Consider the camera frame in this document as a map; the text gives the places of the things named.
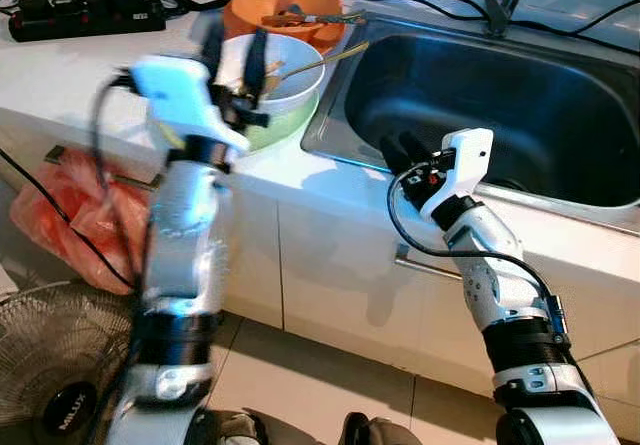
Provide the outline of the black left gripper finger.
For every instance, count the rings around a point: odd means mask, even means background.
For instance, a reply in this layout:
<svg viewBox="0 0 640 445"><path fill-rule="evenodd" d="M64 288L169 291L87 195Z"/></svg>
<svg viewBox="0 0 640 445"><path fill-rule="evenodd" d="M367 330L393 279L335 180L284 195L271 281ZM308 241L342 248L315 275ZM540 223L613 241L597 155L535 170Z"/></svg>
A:
<svg viewBox="0 0 640 445"><path fill-rule="evenodd" d="M221 20L210 21L205 34L205 66L207 69L207 84L214 84L218 78L221 64L221 48L225 39L224 23Z"/></svg>
<svg viewBox="0 0 640 445"><path fill-rule="evenodd" d="M268 32L259 28L252 34L250 46L244 55L243 97L250 106L259 105L266 85L266 51L268 51Z"/></svg>

